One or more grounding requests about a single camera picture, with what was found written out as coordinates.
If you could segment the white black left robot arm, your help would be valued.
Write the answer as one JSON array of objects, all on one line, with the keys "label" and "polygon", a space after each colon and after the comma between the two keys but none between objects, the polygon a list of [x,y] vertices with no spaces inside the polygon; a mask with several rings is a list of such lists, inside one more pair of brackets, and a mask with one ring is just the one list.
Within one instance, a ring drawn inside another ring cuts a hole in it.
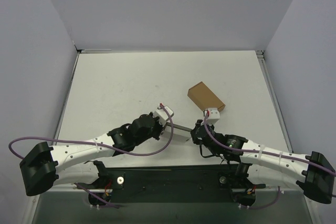
[{"label": "white black left robot arm", "polygon": [[36,144],[20,162],[27,196],[36,196],[52,188],[56,183],[67,184],[61,172],[92,159],[114,157],[120,154],[134,156],[134,148],[146,140],[159,140],[171,117],[157,113],[143,114],[132,123],[111,130],[87,141],[49,146],[47,142]]}]

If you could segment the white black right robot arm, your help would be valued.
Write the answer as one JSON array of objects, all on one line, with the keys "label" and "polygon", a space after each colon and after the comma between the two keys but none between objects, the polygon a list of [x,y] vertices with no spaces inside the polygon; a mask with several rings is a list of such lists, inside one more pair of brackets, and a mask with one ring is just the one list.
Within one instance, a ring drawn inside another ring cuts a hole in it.
[{"label": "white black right robot arm", "polygon": [[236,183],[290,188],[318,203],[332,202],[335,169],[319,152],[306,155],[268,148],[241,136],[216,133],[214,126],[203,120],[196,122],[191,138],[194,144],[206,147],[211,157],[227,164],[237,162]]}]

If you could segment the white paper box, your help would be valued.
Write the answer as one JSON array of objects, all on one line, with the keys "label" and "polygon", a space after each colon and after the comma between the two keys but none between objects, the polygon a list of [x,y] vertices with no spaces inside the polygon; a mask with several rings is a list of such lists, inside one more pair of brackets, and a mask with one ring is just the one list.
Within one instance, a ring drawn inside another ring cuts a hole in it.
[{"label": "white paper box", "polygon": [[[171,136],[171,131],[172,131],[172,125],[171,123],[167,123],[163,132],[161,133],[161,136],[164,138],[170,138]],[[190,140],[191,137],[191,129],[181,126],[181,125],[177,125],[174,124],[173,125],[173,137],[172,137],[172,141],[175,142],[187,142],[188,140]]]}]

